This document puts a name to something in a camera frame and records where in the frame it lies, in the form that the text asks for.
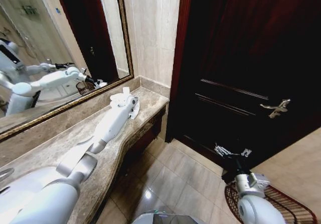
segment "marble countertop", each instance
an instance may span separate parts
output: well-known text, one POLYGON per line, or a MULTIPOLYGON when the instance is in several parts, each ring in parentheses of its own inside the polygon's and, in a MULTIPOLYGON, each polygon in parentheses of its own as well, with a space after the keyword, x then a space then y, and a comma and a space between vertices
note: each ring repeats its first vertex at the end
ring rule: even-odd
MULTIPOLYGON (((91 177, 82 183, 79 200, 68 223, 87 223, 92 219, 115 177, 123 156, 133 144, 132 138, 137 136, 137 133, 169 101, 168 98, 143 87, 134 90, 132 95, 137 96, 140 101, 139 113, 135 119, 129 119, 125 123, 120 133, 102 152, 94 155, 98 160, 97 167, 91 177)), ((110 108, 110 106, 103 108, 3 166, 0 171, 10 167, 15 171, 10 177, 0 182, 0 189, 36 169, 57 166, 71 147, 92 135, 96 125, 110 108)))

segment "mirror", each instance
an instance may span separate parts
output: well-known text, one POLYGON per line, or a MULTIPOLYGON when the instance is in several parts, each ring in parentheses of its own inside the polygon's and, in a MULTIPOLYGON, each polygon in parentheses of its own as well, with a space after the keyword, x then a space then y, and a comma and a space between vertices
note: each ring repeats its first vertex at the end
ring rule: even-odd
POLYGON ((0 133, 133 77, 119 1, 0 0, 0 133))

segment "door lever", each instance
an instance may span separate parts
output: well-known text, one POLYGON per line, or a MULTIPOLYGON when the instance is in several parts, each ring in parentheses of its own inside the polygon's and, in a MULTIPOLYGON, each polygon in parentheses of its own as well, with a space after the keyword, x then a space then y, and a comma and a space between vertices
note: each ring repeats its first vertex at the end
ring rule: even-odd
POLYGON ((283 99, 279 106, 269 106, 269 105, 263 105, 260 104, 261 107, 267 108, 267 109, 274 109, 274 111, 269 115, 271 119, 275 118, 275 116, 281 115, 280 112, 286 112, 287 108, 286 106, 290 103, 290 99, 283 99))

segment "beige tile floor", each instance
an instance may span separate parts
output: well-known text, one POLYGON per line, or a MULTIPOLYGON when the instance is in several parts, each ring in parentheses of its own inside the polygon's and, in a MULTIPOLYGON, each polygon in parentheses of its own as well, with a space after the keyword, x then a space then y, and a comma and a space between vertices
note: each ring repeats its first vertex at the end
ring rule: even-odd
POLYGON ((118 177, 97 223, 131 223, 156 209, 192 215, 208 224, 236 224, 221 174, 221 167, 181 142, 167 144, 158 138, 118 177))

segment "dark wooden door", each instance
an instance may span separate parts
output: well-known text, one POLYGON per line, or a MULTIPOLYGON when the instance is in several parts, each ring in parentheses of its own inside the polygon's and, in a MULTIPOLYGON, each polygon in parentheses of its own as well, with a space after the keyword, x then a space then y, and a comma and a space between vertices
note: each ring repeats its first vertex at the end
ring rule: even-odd
POLYGON ((94 79, 118 80, 101 0, 60 0, 94 79))
POLYGON ((254 167, 318 128, 320 6, 181 0, 167 140, 177 138, 229 170, 215 143, 236 153, 251 149, 247 164, 254 167), (274 119, 260 106, 283 99, 290 99, 288 111, 274 119))

